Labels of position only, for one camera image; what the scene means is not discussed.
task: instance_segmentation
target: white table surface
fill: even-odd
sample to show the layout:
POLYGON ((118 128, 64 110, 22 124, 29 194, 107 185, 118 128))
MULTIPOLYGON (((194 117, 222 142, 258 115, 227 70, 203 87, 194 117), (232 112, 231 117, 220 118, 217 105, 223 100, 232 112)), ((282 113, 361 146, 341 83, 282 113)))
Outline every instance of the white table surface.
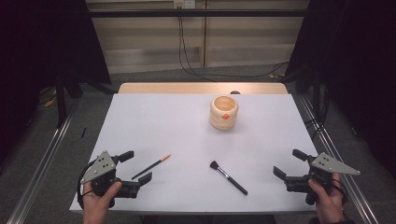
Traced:
MULTIPOLYGON (((217 94, 115 94, 90 161, 104 150, 128 150, 134 158, 119 163, 117 177, 129 181, 161 157, 151 182, 136 199, 116 199, 113 210, 142 214, 227 214, 315 211, 305 194, 287 192, 273 175, 308 172, 306 161, 291 155, 298 148, 318 155, 297 107, 288 94, 232 95, 239 104, 235 126, 213 128, 209 107, 217 94), (245 196, 218 172, 219 166, 248 191, 245 196)), ((80 212, 77 197, 70 206, 80 212)))

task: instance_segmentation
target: white tabletop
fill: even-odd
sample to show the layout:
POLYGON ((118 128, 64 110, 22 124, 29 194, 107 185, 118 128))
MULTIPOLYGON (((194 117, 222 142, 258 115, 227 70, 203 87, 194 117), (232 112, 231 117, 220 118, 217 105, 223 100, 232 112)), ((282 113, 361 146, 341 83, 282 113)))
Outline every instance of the white tabletop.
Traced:
MULTIPOLYGON (((232 95, 239 112, 228 132, 209 122, 209 106, 216 96, 114 95, 90 161, 104 150, 111 156, 134 151, 134 158, 117 166, 117 177, 128 181, 161 157, 172 156, 151 170, 151 182, 136 199, 116 199, 112 209, 152 214, 315 210, 305 203, 305 194, 287 192, 272 173, 275 165, 287 175, 307 174, 307 162, 291 155, 294 148, 317 155, 291 95, 232 95), (211 169, 212 161, 248 195, 211 169)), ((81 211, 76 198, 70 210, 81 211)))

